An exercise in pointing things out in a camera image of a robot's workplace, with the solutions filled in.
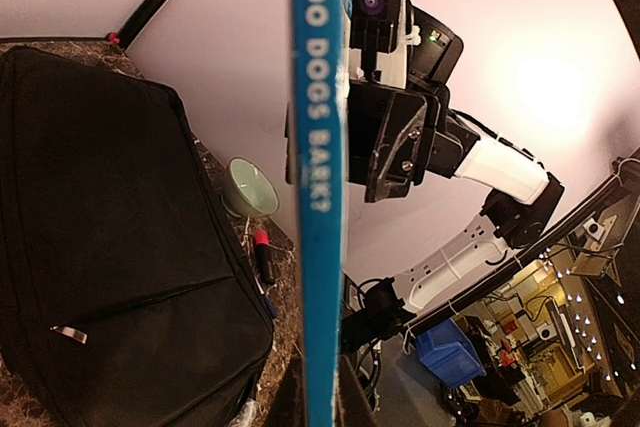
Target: marble countertop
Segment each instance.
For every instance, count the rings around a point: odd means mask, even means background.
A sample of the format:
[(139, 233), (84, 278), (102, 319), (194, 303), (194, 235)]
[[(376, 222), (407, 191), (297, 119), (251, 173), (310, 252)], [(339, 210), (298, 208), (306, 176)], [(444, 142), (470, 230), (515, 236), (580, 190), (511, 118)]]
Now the marble countertop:
[[(86, 65), (114, 72), (142, 77), (133, 62), (116, 44), (107, 41), (45, 41), (31, 43), (0, 43), (0, 55), (16, 45), (28, 45), (46, 52), (67, 57)], [(209, 178), (218, 190), (224, 167), (200, 140), (194, 137), (200, 158)], [(258, 386), (258, 417), (254, 427), (261, 427), (282, 381), (291, 356), (297, 349), (300, 336), (301, 312), (299, 278), (291, 240), (269, 219), (229, 220), (254, 265), (250, 235), (257, 227), (267, 230), (272, 245), (272, 259), (278, 274), (276, 285), (267, 295), (278, 311), (275, 323), (273, 350)], [(50, 427), (56, 425), (40, 403), (27, 391), (21, 379), (11, 376), (0, 363), (0, 427)]]

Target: floor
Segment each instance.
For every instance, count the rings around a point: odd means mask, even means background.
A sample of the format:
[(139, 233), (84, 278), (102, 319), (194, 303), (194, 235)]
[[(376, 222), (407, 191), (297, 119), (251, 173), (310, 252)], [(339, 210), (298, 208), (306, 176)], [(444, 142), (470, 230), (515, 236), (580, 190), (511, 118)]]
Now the floor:
[(451, 417), (438, 404), (439, 381), (418, 360), (402, 351), (396, 336), (382, 345), (382, 374), (378, 384), (380, 427), (449, 427)]

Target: red marker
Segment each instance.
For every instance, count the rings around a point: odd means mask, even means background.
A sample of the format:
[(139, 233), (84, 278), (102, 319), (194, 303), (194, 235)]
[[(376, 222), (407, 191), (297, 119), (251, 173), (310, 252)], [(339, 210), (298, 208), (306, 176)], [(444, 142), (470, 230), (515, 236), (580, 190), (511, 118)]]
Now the red marker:
[(256, 264), (258, 264), (258, 272), (260, 272), (260, 280), (266, 285), (274, 285), (276, 283), (276, 275), (271, 263), (269, 235), (265, 230), (258, 229), (253, 233), (253, 239), (255, 241), (254, 252)]

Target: small bowl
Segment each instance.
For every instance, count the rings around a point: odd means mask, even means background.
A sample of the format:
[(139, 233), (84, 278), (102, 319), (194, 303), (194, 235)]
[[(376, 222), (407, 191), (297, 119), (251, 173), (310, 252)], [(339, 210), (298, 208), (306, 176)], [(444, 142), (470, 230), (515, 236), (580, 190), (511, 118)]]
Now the small bowl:
[(222, 204), (234, 217), (266, 217), (280, 207), (267, 176), (241, 157), (229, 161), (222, 179)]

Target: camera lens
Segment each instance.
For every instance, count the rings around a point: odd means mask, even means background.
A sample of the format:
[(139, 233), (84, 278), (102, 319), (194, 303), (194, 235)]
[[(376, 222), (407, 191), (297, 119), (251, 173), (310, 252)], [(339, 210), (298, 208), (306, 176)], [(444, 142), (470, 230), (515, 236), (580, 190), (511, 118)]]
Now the camera lens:
[(362, 7), (362, 11), (366, 15), (370, 15), (375, 17), (380, 15), (384, 10), (384, 0), (360, 0), (360, 6)]

